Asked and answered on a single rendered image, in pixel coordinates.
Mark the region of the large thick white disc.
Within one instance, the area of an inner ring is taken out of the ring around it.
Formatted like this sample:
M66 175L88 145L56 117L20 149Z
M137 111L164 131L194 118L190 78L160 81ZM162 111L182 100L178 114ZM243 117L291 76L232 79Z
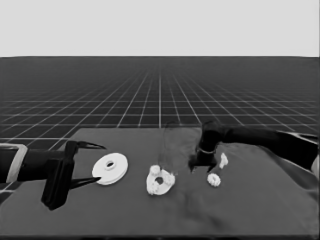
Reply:
M92 176L99 177L100 185L111 185L121 180L128 170L128 160L121 153L109 153L96 161Z

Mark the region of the white round carrier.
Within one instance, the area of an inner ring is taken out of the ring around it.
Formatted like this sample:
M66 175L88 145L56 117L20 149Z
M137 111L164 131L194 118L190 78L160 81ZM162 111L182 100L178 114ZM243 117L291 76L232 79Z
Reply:
M149 184L151 184L151 183L158 183L159 184L158 191L154 195L158 195L158 196L164 195L174 186L174 185L167 185L167 184L164 183L164 180L162 178L162 174L164 172L170 173L170 172L166 171L165 169L161 168L160 173L158 175L154 176L154 175L152 175L150 173L150 169L149 169L149 173L148 173L147 178L146 178L146 189L147 189L147 186Z

